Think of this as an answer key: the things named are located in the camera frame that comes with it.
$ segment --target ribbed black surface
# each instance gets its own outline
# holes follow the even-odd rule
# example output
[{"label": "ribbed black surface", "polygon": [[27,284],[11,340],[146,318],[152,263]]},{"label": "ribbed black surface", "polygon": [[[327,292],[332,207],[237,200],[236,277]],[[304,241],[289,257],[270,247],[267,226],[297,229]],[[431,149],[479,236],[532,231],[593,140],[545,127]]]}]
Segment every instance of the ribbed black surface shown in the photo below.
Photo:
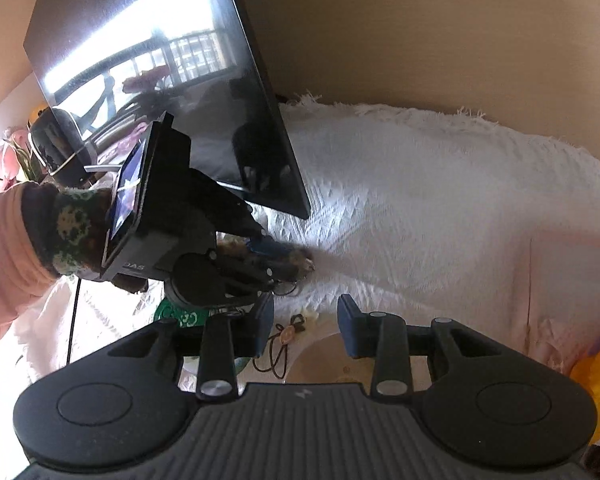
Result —
[{"label": "ribbed black surface", "polygon": [[[21,480],[81,478],[31,466]],[[410,411],[367,399],[355,384],[252,384],[208,406],[167,452],[123,472],[84,478],[288,480],[585,480],[573,464],[508,474],[465,464],[430,442]]]}]

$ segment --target camouflage sleeve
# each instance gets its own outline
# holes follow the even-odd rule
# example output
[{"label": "camouflage sleeve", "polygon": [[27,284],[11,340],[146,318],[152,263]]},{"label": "camouflage sleeve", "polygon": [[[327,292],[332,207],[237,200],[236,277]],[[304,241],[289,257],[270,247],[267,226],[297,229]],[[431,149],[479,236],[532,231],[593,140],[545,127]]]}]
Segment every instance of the camouflage sleeve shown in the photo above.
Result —
[{"label": "camouflage sleeve", "polygon": [[111,190],[25,186],[22,217],[40,262],[55,275],[99,274]]}]

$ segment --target pink sleeve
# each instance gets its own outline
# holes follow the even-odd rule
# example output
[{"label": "pink sleeve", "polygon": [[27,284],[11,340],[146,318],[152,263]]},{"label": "pink sleeve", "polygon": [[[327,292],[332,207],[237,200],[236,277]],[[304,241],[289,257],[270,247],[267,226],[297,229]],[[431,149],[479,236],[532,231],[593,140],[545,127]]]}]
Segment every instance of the pink sleeve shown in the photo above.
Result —
[{"label": "pink sleeve", "polygon": [[0,194],[0,339],[55,282],[40,264],[22,221],[22,186]]}]

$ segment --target white cloth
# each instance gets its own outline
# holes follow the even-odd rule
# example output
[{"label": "white cloth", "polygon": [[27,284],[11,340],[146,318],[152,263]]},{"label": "white cloth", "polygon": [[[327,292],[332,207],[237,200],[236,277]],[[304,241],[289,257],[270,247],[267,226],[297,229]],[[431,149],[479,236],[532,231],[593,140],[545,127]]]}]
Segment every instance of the white cloth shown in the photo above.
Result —
[{"label": "white cloth", "polygon": [[[282,111],[312,216],[302,221],[259,207],[256,215],[267,217],[276,238],[314,251],[315,274],[276,300],[278,321],[297,312],[312,320],[291,359],[336,332],[343,292],[363,310],[395,312],[411,324],[449,316],[507,342],[512,277],[530,235],[556,227],[600,234],[600,161],[586,150],[465,114],[311,98]],[[78,311],[75,358],[148,322],[160,295],[159,286],[145,300],[85,285],[90,299]],[[0,427],[10,424],[10,406],[29,378],[66,358],[71,288],[60,283],[0,343],[0,391],[8,390]],[[241,378],[263,380],[251,366]],[[2,457],[22,458],[13,434],[5,435]],[[0,468],[0,478],[17,468]]]}]

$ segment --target monitor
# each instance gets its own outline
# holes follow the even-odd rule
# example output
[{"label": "monitor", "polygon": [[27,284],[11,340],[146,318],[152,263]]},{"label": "monitor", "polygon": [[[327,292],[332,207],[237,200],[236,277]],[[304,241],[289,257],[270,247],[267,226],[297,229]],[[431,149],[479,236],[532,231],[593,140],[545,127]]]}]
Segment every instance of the monitor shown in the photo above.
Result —
[{"label": "monitor", "polygon": [[168,112],[191,139],[190,167],[249,202],[309,216],[240,0],[37,0],[24,47],[93,164],[124,160]]}]

